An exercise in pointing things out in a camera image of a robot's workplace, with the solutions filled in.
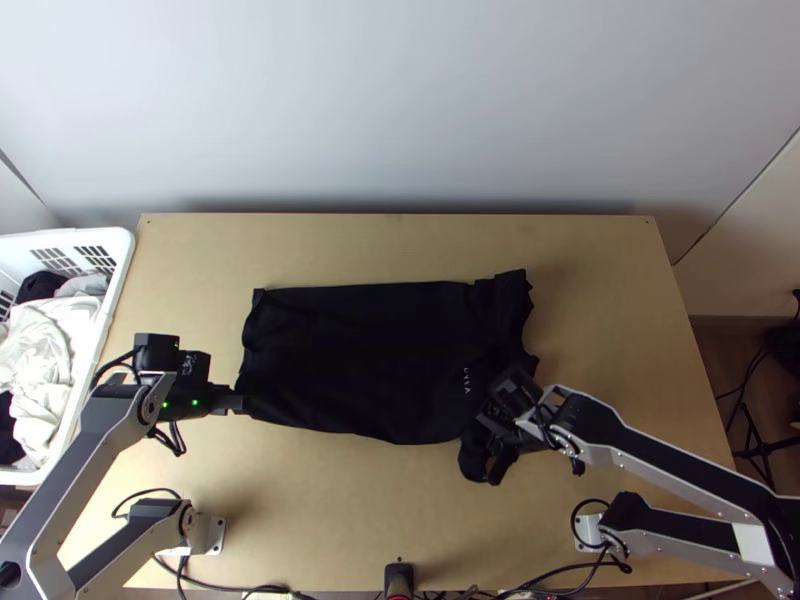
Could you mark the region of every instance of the metal bracket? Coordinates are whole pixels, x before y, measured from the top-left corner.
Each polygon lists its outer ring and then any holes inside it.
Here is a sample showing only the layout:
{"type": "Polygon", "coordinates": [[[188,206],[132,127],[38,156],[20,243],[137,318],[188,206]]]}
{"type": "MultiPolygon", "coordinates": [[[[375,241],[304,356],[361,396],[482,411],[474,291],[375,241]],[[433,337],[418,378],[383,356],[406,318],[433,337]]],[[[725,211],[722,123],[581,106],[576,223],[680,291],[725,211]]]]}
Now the metal bracket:
{"type": "MultiPolygon", "coordinates": [[[[597,529],[597,524],[603,518],[603,513],[595,513],[593,515],[579,515],[575,517],[575,531],[578,532],[581,540],[592,544],[602,544],[606,540],[600,531],[597,529]]],[[[575,549],[579,552],[588,552],[590,554],[600,554],[601,548],[590,548],[585,546],[578,538],[575,538],[575,549]]]]}
{"type": "Polygon", "coordinates": [[[204,554],[206,556],[216,556],[222,552],[222,544],[225,541],[225,519],[216,515],[206,515],[195,513],[191,539],[196,540],[196,547],[193,546],[189,538],[175,548],[162,550],[157,555],[163,556],[189,556],[204,554]]]}

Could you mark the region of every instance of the floor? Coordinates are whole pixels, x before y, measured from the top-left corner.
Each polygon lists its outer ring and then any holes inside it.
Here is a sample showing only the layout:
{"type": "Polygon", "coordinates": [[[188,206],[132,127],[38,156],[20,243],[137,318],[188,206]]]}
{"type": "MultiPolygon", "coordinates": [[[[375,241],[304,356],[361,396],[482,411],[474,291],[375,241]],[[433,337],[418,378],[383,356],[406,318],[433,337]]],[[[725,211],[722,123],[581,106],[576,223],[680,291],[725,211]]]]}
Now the floor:
{"type": "MultiPolygon", "coordinates": [[[[764,325],[747,322],[704,321],[693,323],[703,362],[715,394],[727,392],[741,383],[747,364],[758,350],[764,325]]],[[[791,400],[797,402],[800,381],[788,375],[771,358],[765,360],[751,378],[746,401],[765,441],[774,441],[796,435],[789,423],[791,400]]],[[[735,396],[718,401],[720,414],[727,420],[735,396]]],[[[737,417],[728,436],[731,448],[740,449],[744,442],[745,421],[737,417]]],[[[771,459],[773,476],[778,493],[800,495],[800,446],[782,450],[771,459]]],[[[750,464],[737,459],[737,468],[749,476],[758,478],[750,464]]],[[[725,584],[714,584],[712,589],[725,584]]],[[[651,586],[622,589],[590,589],[579,597],[583,600],[679,600],[707,591],[704,584],[651,586]]],[[[373,600],[377,590],[369,593],[315,594],[320,600],[373,600]]],[[[239,594],[187,591],[189,600],[233,600],[239,594]]],[[[174,590],[132,590],[120,592],[117,600],[168,600],[175,598],[174,590]]],[[[773,596],[756,583],[722,596],[725,600],[768,600],[773,596]]]]}

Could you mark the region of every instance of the white cloth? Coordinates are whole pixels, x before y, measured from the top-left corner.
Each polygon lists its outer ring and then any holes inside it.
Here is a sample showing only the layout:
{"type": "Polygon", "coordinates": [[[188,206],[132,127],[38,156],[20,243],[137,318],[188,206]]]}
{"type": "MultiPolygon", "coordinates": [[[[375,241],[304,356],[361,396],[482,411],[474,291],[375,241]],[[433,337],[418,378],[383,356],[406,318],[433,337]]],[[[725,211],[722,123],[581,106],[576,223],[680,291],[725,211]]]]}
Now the white cloth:
{"type": "Polygon", "coordinates": [[[108,291],[108,275],[89,273],[68,280],[56,290],[56,298],[70,296],[105,296],[108,291]]]}
{"type": "Polygon", "coordinates": [[[50,455],[74,382],[73,357],[91,344],[87,334],[101,302],[93,296],[53,298],[11,309],[0,343],[0,392],[13,394],[14,438],[37,466],[50,455]]]}

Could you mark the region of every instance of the clothes pile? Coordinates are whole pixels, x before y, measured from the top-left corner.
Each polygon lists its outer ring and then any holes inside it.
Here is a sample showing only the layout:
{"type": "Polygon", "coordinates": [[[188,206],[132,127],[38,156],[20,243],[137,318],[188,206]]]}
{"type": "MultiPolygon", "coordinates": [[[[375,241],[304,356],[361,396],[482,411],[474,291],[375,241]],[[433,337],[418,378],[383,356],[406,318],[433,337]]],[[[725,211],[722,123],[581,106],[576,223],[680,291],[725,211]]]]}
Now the clothes pile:
{"type": "Polygon", "coordinates": [[[22,282],[0,323],[0,464],[34,470],[48,460],[107,290],[102,273],[40,271],[22,282]]]}

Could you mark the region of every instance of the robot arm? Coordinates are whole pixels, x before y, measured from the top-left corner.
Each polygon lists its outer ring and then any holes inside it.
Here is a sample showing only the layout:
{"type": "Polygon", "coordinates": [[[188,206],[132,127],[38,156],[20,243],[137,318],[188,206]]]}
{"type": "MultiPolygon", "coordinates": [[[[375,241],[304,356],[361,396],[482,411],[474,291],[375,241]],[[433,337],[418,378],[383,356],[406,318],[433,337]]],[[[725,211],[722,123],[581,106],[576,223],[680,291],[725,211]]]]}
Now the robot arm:
{"type": "Polygon", "coordinates": [[[623,468],[705,508],[704,518],[651,508],[623,492],[596,515],[575,523],[578,549],[608,544],[628,554],[663,552],[761,580],[790,597],[800,571],[800,499],[629,427],[608,404],[564,386],[541,390],[522,373],[494,389],[523,436],[587,465],[623,468]]]}
{"type": "Polygon", "coordinates": [[[144,498],[126,524],[72,568],[57,553],[120,452],[148,437],[158,421],[225,414],[243,398],[208,382],[203,353],[182,352],[174,336],[137,336],[140,383],[112,375],[81,412],[80,433],[28,500],[0,543],[0,599],[107,598],[154,554],[218,554],[225,520],[182,498],[144,498]]]}

